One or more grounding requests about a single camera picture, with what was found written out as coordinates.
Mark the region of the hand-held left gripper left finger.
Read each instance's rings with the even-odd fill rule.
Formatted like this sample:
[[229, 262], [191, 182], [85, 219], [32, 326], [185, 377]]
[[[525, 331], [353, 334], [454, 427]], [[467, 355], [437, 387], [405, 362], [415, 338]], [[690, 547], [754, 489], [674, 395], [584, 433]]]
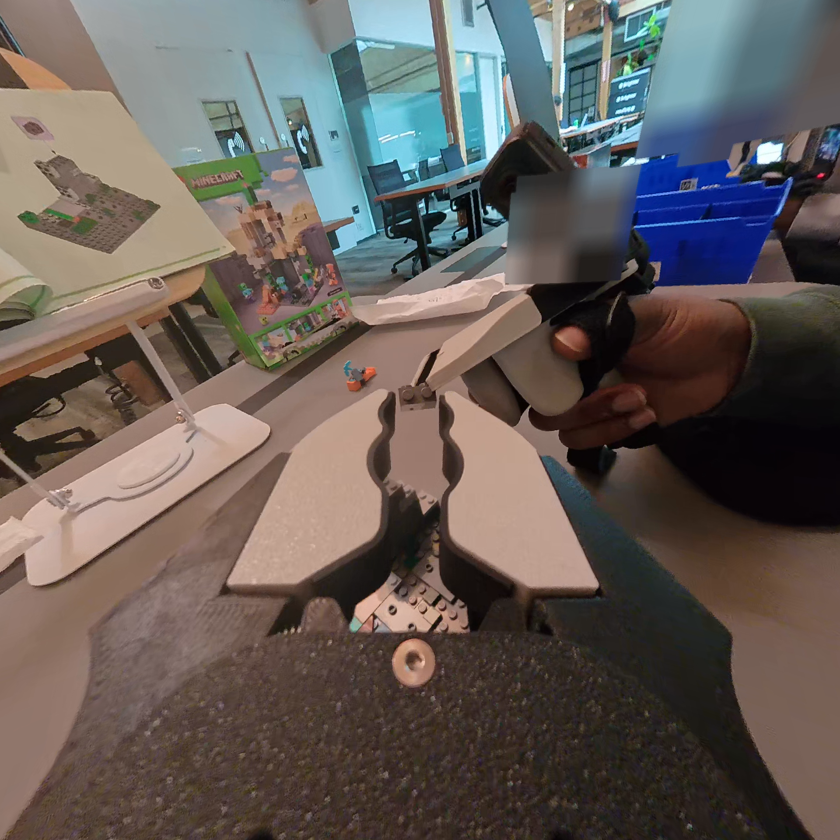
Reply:
[[394, 393], [370, 392], [291, 450], [227, 578], [236, 594], [361, 596], [387, 576]]

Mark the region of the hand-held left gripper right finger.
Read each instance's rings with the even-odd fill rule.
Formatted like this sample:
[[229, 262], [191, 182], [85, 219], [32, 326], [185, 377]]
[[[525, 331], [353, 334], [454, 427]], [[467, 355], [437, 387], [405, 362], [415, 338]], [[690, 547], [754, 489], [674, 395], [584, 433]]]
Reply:
[[456, 392], [438, 412], [446, 586], [461, 599], [593, 597], [599, 582], [535, 447]]

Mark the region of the grey toy brick model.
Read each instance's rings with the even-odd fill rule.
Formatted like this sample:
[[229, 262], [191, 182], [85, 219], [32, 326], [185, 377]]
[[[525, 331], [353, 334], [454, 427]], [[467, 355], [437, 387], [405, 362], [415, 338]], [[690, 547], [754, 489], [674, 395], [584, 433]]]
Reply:
[[391, 569], [385, 582], [358, 602], [352, 633], [467, 634], [464, 601], [444, 584], [439, 566], [438, 499], [388, 479], [389, 523], [385, 547]]

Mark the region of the grey desk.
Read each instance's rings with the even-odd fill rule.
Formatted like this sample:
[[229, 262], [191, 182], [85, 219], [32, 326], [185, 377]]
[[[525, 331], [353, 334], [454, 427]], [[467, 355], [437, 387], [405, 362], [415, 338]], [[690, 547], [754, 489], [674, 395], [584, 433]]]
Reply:
[[[392, 392], [462, 326], [339, 348]], [[784, 780], [759, 725], [823, 693], [837, 735], [837, 528], [717, 507], [656, 449], [598, 487], [541, 458], [593, 597], [449, 589], [468, 633], [352, 633], [386, 534], [361, 596], [231, 592], [291, 450], [364, 397], [338, 372], [328, 354], [269, 381], [243, 403], [274, 426], [262, 448], [64, 582], [2, 595], [7, 838], [812, 838], [818, 810], [838, 838], [838, 770]], [[438, 413], [394, 398], [385, 481], [437, 498], [439, 529], [443, 450]]]

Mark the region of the person's right hand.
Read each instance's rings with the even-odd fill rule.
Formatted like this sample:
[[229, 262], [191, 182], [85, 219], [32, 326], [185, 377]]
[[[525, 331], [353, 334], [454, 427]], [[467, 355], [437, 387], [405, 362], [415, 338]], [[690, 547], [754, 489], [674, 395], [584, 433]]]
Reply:
[[657, 424], [709, 412], [739, 383], [752, 342], [749, 321], [732, 302], [657, 294], [630, 299], [633, 342], [618, 366], [622, 381], [558, 416], [529, 411], [567, 448], [613, 445]]

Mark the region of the white paper bag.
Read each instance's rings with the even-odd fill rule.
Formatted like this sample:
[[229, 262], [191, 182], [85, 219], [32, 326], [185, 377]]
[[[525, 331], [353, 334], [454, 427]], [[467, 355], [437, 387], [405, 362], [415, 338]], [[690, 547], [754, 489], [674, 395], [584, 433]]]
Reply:
[[503, 273], [464, 280], [449, 287], [383, 298], [376, 303], [351, 307], [353, 317], [369, 326], [457, 317], [485, 310], [507, 288]]

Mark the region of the blue plastic bin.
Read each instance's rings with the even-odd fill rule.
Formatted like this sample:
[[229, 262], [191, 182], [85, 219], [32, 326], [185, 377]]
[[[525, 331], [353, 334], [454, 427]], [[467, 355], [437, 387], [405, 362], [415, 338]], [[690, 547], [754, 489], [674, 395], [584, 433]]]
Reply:
[[633, 227], [660, 264], [658, 285], [746, 284], [793, 181], [741, 182], [727, 160], [642, 164]]

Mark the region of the wooden edged office table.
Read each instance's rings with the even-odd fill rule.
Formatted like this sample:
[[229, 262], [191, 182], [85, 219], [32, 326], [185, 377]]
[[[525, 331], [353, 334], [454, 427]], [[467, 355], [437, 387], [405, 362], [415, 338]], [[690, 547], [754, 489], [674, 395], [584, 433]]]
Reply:
[[374, 198], [377, 204], [384, 202], [399, 202], [407, 200], [409, 209], [411, 211], [411, 220], [413, 223], [413, 230], [419, 235], [419, 241], [416, 243], [416, 249], [419, 258], [419, 265], [422, 270], [428, 270], [431, 266], [429, 260], [429, 250], [427, 246], [426, 231], [422, 215], [418, 209], [418, 201], [421, 197], [431, 195], [440, 190], [447, 190], [454, 186], [467, 186], [472, 190], [473, 206], [471, 210], [471, 218], [468, 220], [468, 242], [480, 238], [483, 235], [482, 230], [482, 212], [480, 199], [480, 178], [483, 176], [489, 161], [487, 159], [474, 162], [451, 172], [445, 172], [436, 177], [426, 179], [416, 183], [407, 183], [401, 185], [384, 194], [378, 195]]

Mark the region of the black office chair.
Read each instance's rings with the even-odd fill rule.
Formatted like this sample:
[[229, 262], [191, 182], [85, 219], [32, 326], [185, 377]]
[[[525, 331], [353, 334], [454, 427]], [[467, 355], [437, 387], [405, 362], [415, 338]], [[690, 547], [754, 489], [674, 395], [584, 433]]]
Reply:
[[[446, 172], [466, 167], [460, 147], [456, 143], [450, 144], [447, 148], [440, 150], [440, 157]], [[450, 209], [455, 211], [458, 217], [458, 228], [466, 228], [471, 218], [473, 207], [472, 190], [467, 186], [458, 185], [449, 187], [446, 191], [449, 199]]]
[[428, 212], [424, 199], [419, 194], [408, 194], [410, 184], [405, 179], [397, 160], [367, 166], [375, 191], [375, 202], [381, 208], [384, 235], [388, 239], [413, 241], [414, 249], [397, 260], [392, 266], [392, 273], [406, 260], [412, 261], [412, 277], [431, 266], [430, 256], [447, 257], [448, 248], [432, 246], [431, 234], [446, 220], [444, 212]]

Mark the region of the white stand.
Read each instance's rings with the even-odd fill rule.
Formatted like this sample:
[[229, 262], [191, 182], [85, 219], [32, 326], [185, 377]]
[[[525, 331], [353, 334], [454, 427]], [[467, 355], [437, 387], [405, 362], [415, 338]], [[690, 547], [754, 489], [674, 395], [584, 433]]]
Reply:
[[75, 573], [255, 451], [270, 435], [269, 425], [231, 405], [216, 404], [196, 413], [189, 407], [135, 314], [161, 306], [168, 291], [159, 277], [141, 280], [2, 332], [6, 362], [108, 320], [123, 323], [176, 408], [171, 427], [58, 490], [47, 489], [2, 448], [2, 464], [40, 498], [21, 520], [43, 535], [23, 555], [33, 586]]

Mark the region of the colourful toy brick set box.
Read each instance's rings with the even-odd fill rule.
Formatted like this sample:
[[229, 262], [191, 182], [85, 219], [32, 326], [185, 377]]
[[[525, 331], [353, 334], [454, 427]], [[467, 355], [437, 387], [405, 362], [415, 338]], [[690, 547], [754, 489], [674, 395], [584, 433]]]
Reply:
[[234, 248], [206, 268], [203, 290], [247, 362], [276, 369], [355, 324], [296, 152], [245, 154], [174, 172]]

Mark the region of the black mesh pad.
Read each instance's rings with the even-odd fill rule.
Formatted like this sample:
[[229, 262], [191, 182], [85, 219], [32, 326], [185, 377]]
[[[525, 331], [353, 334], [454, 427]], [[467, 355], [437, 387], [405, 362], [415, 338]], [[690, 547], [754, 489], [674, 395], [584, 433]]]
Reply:
[[723, 507], [792, 527], [839, 525], [839, 426], [711, 416], [665, 428], [657, 446]]

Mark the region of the green potted plant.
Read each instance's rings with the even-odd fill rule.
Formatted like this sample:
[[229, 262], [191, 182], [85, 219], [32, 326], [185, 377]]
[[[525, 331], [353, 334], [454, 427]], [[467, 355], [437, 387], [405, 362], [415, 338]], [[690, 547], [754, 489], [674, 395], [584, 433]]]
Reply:
[[630, 76], [647, 65], [652, 56], [658, 52], [660, 35], [661, 27], [658, 24], [656, 12], [653, 12], [639, 30], [637, 47], [624, 59], [619, 73], [621, 77]]

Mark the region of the white sheet with green stripe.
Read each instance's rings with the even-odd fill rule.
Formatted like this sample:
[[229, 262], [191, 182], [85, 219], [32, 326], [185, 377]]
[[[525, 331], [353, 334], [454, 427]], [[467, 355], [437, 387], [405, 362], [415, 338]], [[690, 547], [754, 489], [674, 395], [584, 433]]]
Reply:
[[42, 316], [234, 251], [110, 93], [1, 91], [1, 301]]

